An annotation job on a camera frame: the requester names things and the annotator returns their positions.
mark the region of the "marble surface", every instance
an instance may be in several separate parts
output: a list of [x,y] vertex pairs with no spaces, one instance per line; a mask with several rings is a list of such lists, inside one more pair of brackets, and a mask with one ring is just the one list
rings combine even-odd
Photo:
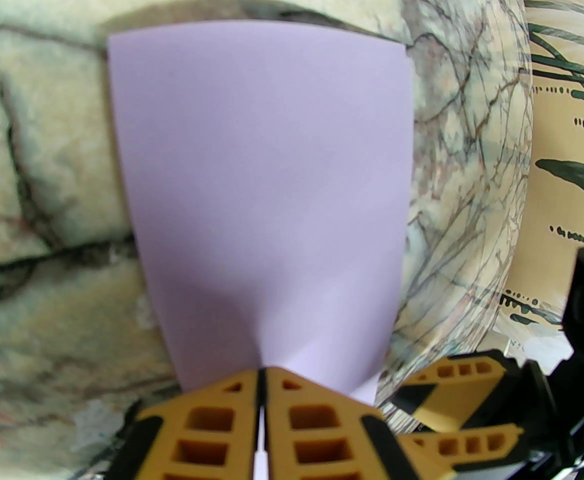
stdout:
[[92,478],[123,413],[174,384],[114,153],[104,41],[201,19],[308,21],[408,46],[415,167],[403,298],[379,386],[472,349],[525,197],[522,0],[0,0],[0,479]]

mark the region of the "purple card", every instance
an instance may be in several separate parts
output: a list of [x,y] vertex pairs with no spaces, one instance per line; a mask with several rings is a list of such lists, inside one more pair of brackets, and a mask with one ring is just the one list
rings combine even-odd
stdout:
[[299,23],[109,39],[123,179],[185,390],[281,366],[372,403],[399,302],[411,62]]

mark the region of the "glossy surface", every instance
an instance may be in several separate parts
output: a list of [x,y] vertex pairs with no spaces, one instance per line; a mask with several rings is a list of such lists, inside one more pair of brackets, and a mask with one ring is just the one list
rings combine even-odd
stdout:
[[125,408],[173,382],[118,181],[109,32],[293,19],[408,45],[415,168],[379,403],[437,354],[472,348],[492,322],[529,168],[522,1],[277,1],[0,0],[0,479],[81,477]]

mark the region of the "yellow plastic part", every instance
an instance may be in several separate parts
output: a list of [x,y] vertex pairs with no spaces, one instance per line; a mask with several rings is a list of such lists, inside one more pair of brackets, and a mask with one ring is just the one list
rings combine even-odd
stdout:
[[505,372],[487,356],[445,357],[411,375],[402,386],[436,384],[412,415],[436,432],[453,432],[485,402]]
[[267,397],[270,480],[387,480],[360,420],[378,410],[281,368]]
[[142,411],[139,420],[164,421],[135,480],[251,478],[257,377],[245,371]]
[[523,429],[509,423],[443,434],[402,434],[397,441],[422,480],[448,480],[455,476],[454,466],[506,458],[521,434]]

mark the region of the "marble slab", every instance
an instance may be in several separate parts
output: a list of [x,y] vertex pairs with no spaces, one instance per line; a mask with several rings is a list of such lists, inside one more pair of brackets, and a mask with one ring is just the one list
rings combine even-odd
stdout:
[[386,402],[401,378],[493,323],[530,158],[522,0],[0,0],[1,480],[96,478],[127,407],[174,384],[122,197],[104,44],[225,18],[380,34],[413,59],[403,297],[377,400],[396,431],[411,423]]

